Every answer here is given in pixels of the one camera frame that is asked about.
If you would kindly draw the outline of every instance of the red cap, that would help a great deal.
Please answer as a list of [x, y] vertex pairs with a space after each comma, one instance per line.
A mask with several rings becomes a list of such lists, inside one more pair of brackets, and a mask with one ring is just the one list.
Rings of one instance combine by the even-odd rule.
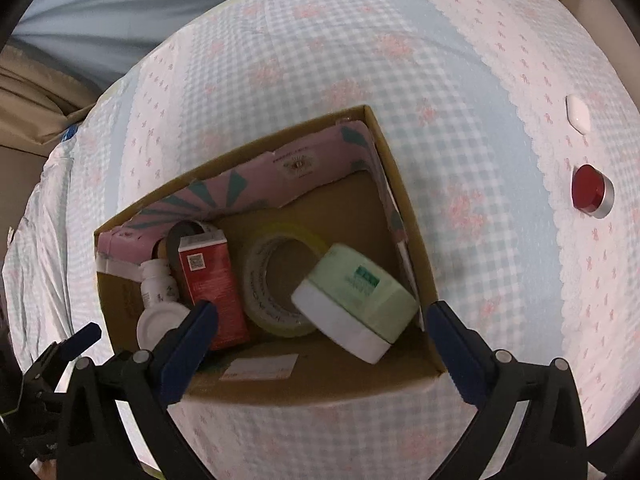
[[604, 190], [603, 175], [589, 164], [581, 166], [575, 172], [571, 184], [574, 207], [587, 214], [593, 213], [602, 204]]

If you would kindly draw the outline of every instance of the bed sheet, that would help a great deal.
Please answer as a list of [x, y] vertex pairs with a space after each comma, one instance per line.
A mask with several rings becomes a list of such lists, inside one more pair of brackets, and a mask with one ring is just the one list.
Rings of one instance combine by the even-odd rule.
[[[586, 137], [566, 120], [571, 93], [590, 106]], [[492, 348], [564, 356], [596, 439], [640, 382], [640, 116], [557, 0], [235, 0], [194, 20], [52, 154], [3, 273], [20, 364], [102, 322], [92, 233], [105, 220], [221, 153], [361, 103], [388, 139], [440, 297]], [[616, 187], [604, 220], [571, 206], [585, 162]], [[108, 358], [107, 339], [88, 354]], [[443, 376], [331, 405], [185, 398], [171, 413], [220, 478], [375, 479], [428, 478], [474, 410]]]

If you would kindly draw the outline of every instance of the white jar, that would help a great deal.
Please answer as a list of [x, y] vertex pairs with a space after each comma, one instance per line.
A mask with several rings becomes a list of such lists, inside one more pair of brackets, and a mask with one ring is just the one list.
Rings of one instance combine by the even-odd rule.
[[178, 284], [171, 276], [169, 261], [147, 260], [140, 264], [142, 283], [140, 293], [145, 308], [164, 301], [179, 301]]

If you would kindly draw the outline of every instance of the red box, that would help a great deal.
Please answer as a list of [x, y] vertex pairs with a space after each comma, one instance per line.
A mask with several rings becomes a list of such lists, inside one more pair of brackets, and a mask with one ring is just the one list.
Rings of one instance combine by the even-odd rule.
[[236, 278], [222, 231], [185, 236], [180, 240], [180, 263], [191, 301], [207, 300], [218, 308], [218, 334], [211, 350], [249, 341]]

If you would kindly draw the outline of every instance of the bed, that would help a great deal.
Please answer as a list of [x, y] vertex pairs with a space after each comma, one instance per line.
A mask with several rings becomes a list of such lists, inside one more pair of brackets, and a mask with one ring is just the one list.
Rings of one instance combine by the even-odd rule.
[[[571, 93], [593, 135], [567, 123]], [[360, 103], [385, 131], [440, 297], [492, 348], [564, 356], [599, 437], [640, 384], [640, 115], [557, 0], [229, 0], [183, 27], [45, 165], [2, 273], [21, 367], [102, 320], [95, 228], [220, 153]], [[571, 206], [587, 161], [616, 187], [603, 221]], [[89, 355], [112, 353], [103, 338]], [[187, 397], [171, 414], [218, 478], [376, 479], [428, 478], [474, 410], [445, 375], [304, 407]]]

